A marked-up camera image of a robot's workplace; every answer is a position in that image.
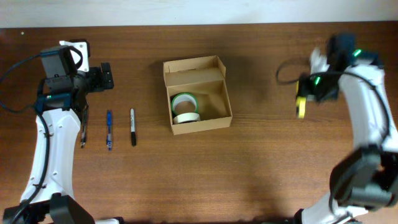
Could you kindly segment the yellow highlighter marker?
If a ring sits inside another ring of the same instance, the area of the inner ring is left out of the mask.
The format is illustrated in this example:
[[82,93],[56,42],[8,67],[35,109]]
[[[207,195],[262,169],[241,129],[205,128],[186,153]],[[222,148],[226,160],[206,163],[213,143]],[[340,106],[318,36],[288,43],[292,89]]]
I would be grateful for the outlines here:
[[296,84],[296,115],[298,119],[304,119],[305,106],[307,99],[305,96],[299,95],[300,82]]

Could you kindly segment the black pen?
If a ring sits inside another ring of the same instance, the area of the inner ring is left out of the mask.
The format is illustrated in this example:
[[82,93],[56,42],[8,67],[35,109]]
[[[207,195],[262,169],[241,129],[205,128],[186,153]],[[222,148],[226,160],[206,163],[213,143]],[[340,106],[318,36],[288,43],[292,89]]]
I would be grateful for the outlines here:
[[86,130],[87,130],[87,121],[88,121],[88,110],[89,106],[86,105],[83,113],[83,119],[82,119],[82,132],[81,132],[81,141],[80,141],[80,147],[84,148],[86,145]]

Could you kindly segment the black permanent marker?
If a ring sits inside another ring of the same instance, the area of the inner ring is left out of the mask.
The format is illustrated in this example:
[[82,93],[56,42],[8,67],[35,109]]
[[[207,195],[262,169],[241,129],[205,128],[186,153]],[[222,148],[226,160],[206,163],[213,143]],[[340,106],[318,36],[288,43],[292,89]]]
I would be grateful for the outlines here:
[[137,139],[136,139],[135,114],[133,108],[130,109],[130,123],[131,123],[131,144],[134,147],[137,145]]

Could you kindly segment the blue pen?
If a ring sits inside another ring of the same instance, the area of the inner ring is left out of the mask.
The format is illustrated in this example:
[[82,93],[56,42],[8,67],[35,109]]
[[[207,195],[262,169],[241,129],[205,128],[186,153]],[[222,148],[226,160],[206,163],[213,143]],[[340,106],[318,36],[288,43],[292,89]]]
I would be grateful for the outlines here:
[[106,146],[109,151],[112,150],[112,113],[110,110],[107,110],[107,138],[106,138]]

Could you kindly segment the cardboard box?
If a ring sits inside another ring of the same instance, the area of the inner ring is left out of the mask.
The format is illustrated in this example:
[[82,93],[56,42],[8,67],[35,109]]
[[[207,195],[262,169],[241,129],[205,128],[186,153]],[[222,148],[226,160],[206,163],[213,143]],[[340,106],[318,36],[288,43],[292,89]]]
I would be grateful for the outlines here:
[[[226,87],[226,67],[217,56],[174,60],[163,63],[170,127],[174,135],[228,128],[233,114]],[[172,99],[191,93],[198,101],[201,120],[173,124]]]

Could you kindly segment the green tape roll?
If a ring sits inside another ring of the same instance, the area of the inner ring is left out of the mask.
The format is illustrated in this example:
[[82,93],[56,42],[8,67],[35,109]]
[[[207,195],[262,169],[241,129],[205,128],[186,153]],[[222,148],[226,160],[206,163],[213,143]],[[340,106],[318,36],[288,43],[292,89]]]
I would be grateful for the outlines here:
[[175,115],[197,113],[198,101],[191,93],[179,93],[172,99],[171,108]]

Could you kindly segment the cream masking tape roll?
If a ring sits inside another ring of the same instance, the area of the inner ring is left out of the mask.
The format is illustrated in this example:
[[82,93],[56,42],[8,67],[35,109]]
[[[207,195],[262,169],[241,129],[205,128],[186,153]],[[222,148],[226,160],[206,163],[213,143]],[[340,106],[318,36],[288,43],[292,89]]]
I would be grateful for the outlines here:
[[182,113],[174,117],[173,124],[190,123],[200,120],[201,118],[198,113]]

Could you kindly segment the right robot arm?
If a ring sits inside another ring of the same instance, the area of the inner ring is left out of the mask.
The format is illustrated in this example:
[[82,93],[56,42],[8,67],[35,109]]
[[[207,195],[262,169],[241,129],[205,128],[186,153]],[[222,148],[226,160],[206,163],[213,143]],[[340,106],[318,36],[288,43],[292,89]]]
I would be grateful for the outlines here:
[[397,204],[397,128],[377,53],[355,47],[352,34],[333,35],[326,55],[315,49],[310,74],[297,80],[297,116],[308,101],[321,103],[342,92],[353,129],[353,152],[330,175],[329,191],[300,209],[294,223],[348,223],[359,215]]

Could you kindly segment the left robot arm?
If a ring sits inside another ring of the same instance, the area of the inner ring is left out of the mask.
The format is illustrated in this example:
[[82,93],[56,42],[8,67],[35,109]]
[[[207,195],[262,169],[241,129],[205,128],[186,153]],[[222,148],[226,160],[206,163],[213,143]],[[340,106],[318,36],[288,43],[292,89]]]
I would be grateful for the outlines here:
[[5,208],[3,223],[96,223],[73,194],[75,143],[86,144],[89,104],[86,96],[114,87],[108,62],[89,65],[85,39],[61,40],[38,57],[45,71],[31,109],[36,114],[37,140],[29,180],[19,205]]

